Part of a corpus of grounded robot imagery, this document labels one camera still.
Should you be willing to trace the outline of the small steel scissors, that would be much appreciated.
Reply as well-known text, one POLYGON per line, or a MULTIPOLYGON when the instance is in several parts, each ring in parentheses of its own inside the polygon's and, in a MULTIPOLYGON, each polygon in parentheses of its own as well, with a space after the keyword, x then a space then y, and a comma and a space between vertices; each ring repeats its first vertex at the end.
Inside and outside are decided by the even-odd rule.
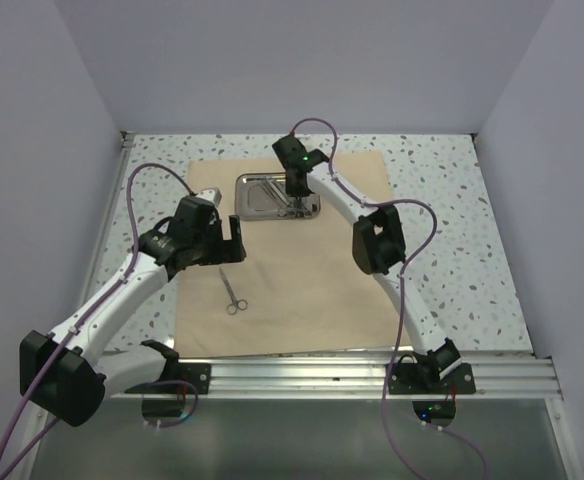
POLYGON ((224 285, 226 293, 230 299, 230 303, 226 307, 226 311, 229 315, 236 315, 238 312, 242 312, 248 309, 248 302, 245 299, 240 299, 236 296, 229 279, 222 268, 219 268, 219 276, 224 285))

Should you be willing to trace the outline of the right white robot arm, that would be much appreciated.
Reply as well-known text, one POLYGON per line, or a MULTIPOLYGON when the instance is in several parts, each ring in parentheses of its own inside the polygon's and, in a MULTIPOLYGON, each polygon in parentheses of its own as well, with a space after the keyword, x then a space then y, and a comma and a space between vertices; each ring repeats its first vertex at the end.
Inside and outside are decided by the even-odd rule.
POLYGON ((352 257, 371 275, 391 300, 402 329, 408 333, 413 360, 404 367, 408 377, 429 392, 440 392, 453 380, 461 355, 434 318, 414 283, 407 279, 410 261, 421 253, 407 253, 398 200, 376 202, 334 167, 328 156, 309 151, 293 134, 272 145, 285 172, 286 192, 293 197, 317 194, 352 227, 352 257))

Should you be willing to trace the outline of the steel forceps with ring handles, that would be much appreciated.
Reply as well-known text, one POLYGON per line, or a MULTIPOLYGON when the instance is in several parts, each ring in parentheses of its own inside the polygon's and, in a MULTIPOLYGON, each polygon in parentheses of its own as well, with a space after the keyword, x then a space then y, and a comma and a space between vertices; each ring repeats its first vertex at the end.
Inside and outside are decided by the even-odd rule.
POLYGON ((307 206, 302 198, 293 198, 284 207, 277 210, 278 219, 310 219, 316 213, 313 204, 307 206))

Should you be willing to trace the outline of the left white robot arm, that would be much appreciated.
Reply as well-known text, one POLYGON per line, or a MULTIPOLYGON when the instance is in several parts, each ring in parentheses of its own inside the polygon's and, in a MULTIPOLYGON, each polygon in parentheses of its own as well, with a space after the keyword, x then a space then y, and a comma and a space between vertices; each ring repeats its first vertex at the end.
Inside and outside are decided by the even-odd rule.
POLYGON ((19 346, 20 393, 70 426, 90 419, 101 403, 131 388, 157 392, 181 383, 178 353, 156 340, 105 357, 106 346, 138 308, 192 266, 239 263, 246 257, 240 219, 229 218, 224 239, 221 192, 183 197, 175 213, 139 236, 110 280, 49 333, 30 332, 19 346))

